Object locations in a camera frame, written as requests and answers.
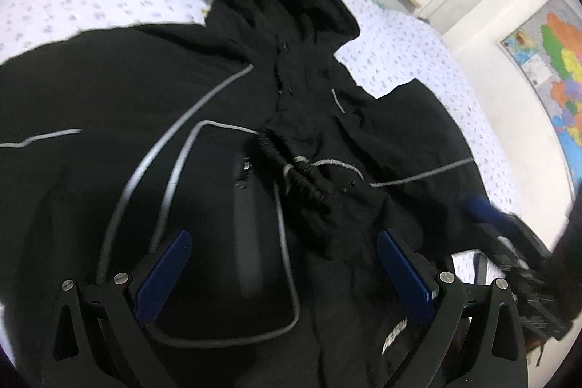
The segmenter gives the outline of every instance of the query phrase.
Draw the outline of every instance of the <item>black jacket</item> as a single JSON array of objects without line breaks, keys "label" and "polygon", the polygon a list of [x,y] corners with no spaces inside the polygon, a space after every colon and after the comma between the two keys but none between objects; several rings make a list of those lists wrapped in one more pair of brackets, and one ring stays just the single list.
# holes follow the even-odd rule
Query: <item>black jacket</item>
[{"label": "black jacket", "polygon": [[341,0],[215,0],[206,23],[86,32],[0,67],[19,367],[39,379],[63,280],[131,271],[183,228],[193,255],[149,331],[185,386],[383,386],[418,329],[382,354],[405,314],[375,237],[471,248],[469,147],[419,82],[356,86],[334,58],[359,35]]}]

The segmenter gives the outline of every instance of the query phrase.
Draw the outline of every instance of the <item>bed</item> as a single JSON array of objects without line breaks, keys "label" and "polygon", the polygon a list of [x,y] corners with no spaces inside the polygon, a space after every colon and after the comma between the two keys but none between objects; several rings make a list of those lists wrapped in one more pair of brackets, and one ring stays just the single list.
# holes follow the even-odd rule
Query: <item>bed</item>
[{"label": "bed", "polygon": [[[519,214],[510,165],[475,93],[427,23],[374,0],[343,0],[361,35],[336,54],[374,97],[419,79],[447,108],[475,156],[491,202]],[[147,23],[204,23],[208,0],[0,0],[0,64],[42,44],[91,29]],[[473,282],[473,254],[455,256],[458,275]],[[490,265],[487,282],[499,276]]]}]

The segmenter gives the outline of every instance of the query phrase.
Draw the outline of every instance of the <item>white wall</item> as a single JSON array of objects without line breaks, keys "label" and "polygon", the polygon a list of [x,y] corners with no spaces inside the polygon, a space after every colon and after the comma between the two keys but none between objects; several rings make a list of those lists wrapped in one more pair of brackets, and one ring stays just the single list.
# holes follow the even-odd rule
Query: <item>white wall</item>
[{"label": "white wall", "polygon": [[[520,193],[522,218],[553,247],[566,222],[571,187],[563,152],[535,91],[498,42],[531,17],[547,0],[418,0],[466,73],[510,161]],[[582,17],[578,0],[565,0]],[[580,331],[546,346],[530,361],[530,387],[553,375]]]},{"label": "white wall", "polygon": [[[547,0],[484,0],[444,35],[507,154],[523,219],[552,245],[569,211],[563,152],[533,88],[498,42]],[[582,16],[578,0],[566,0]]]}]

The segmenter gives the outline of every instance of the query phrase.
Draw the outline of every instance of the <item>blue gripper pad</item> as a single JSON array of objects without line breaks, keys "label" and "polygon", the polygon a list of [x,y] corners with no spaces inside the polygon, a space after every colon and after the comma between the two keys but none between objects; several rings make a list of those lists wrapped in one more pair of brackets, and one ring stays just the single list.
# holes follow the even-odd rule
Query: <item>blue gripper pad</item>
[{"label": "blue gripper pad", "polygon": [[182,230],[159,258],[136,292],[133,315],[143,327],[155,321],[192,253],[192,238]]},{"label": "blue gripper pad", "polygon": [[390,234],[383,230],[376,240],[380,263],[390,277],[409,316],[423,326],[429,326],[435,313],[432,292],[416,272]]},{"label": "blue gripper pad", "polygon": [[475,197],[465,202],[465,209],[477,222],[491,224],[500,235],[512,239],[516,228],[503,212],[497,209],[488,199]]}]

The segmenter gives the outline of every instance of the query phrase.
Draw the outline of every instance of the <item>colorful map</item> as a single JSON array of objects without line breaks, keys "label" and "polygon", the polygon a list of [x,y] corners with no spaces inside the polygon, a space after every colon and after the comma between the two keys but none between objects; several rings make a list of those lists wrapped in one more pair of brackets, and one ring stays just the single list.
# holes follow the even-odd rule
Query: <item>colorful map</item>
[{"label": "colorful map", "polygon": [[548,112],[577,189],[582,183],[582,20],[564,0],[550,0],[502,44]]}]

